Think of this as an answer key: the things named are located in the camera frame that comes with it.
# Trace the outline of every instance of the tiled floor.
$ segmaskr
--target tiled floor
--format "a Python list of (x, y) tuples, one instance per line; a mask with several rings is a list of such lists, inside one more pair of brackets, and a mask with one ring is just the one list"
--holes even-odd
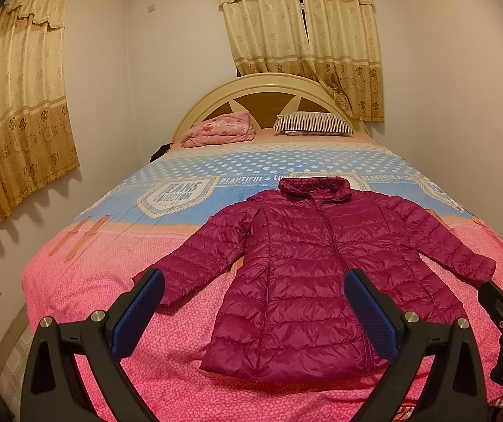
[(0, 376), (0, 395), (11, 412), (15, 414), (16, 422), (19, 422), (21, 389), (23, 387), (28, 351), (30, 351), (32, 342), (33, 332), (30, 326), (27, 325), (17, 344), (13, 347), (13, 351), (11, 351)]

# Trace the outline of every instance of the headboard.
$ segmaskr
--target headboard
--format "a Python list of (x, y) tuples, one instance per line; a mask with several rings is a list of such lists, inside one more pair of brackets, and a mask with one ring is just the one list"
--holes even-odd
[(315, 81), (286, 73), (257, 73), (233, 79), (203, 97), (179, 124), (173, 141), (179, 141), (183, 132), (195, 122), (245, 109), (253, 115), (257, 128), (271, 128), (278, 114), (313, 111), (338, 114), (355, 131), (368, 134), (365, 125), (347, 119)]

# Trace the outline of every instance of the baseboard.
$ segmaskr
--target baseboard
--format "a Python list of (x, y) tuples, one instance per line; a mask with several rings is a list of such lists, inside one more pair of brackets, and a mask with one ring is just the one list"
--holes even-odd
[(7, 329), (5, 335), (0, 342), (0, 375), (3, 371), (3, 367), (5, 366), (7, 359), (9, 358), (9, 354), (13, 351), (13, 347), (17, 344), (19, 337), (25, 330), (25, 327), (28, 324), (27, 317), (27, 305), (23, 306), (17, 314), (17, 317), (11, 322), (11, 325)]

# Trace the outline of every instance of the puffer jacket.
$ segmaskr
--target puffer jacket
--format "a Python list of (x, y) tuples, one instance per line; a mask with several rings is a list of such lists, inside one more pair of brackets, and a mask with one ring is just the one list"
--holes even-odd
[(474, 287), (495, 270), (492, 259), (472, 252), (411, 201), (353, 190), (339, 177), (293, 178), (222, 209), (151, 267), (165, 275), (160, 306), (168, 307), (244, 255), (201, 369), (305, 383), (386, 366), (343, 295), (343, 275), (352, 268), (362, 268), (403, 311), (424, 320), (465, 316), (419, 252)]

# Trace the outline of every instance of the striped pillow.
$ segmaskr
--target striped pillow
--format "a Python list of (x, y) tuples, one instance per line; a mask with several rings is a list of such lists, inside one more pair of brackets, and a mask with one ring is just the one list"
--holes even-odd
[(273, 128), (276, 132), (284, 132), (287, 135), (355, 134), (355, 130), (343, 117), (329, 112), (298, 111), (279, 115)]

